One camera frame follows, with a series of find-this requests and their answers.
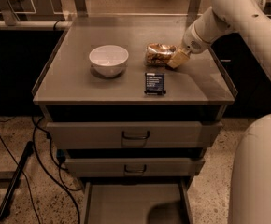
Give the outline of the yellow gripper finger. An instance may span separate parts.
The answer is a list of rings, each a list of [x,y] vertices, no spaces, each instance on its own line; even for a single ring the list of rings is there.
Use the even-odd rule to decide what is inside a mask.
[[[172,69],[176,69],[177,67],[189,61],[190,55],[191,52],[188,49],[177,48],[175,53],[171,56],[167,65]]]

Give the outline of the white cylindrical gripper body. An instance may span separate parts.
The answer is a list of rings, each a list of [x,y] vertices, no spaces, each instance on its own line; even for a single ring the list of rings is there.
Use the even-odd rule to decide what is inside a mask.
[[[210,47],[210,44],[198,35],[194,23],[185,30],[182,42],[183,47],[192,54],[202,53]]]

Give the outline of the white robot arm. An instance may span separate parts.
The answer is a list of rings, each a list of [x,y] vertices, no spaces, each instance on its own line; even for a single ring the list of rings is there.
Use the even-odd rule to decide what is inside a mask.
[[[265,0],[211,0],[185,30],[168,65],[176,68],[219,37],[238,32],[271,81],[271,19]],[[228,224],[271,224],[271,114],[255,120],[237,145],[230,184]]]

